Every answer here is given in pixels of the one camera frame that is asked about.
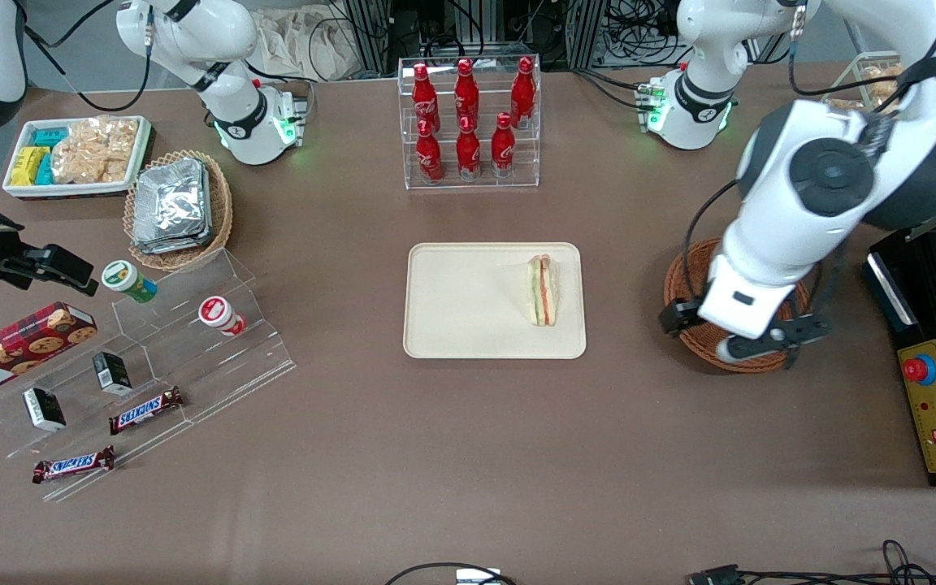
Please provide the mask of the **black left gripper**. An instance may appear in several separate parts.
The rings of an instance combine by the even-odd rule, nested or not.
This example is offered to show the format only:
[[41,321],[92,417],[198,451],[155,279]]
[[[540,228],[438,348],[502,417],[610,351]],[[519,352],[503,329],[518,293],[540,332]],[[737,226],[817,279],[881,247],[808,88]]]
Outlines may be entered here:
[[[699,316],[701,300],[684,301],[675,299],[661,311],[661,328],[664,333],[679,334],[688,328],[705,323]],[[789,319],[773,319],[768,330],[757,338],[729,336],[729,345],[735,347],[799,347],[821,340],[830,333],[830,325],[821,316],[804,314]]]

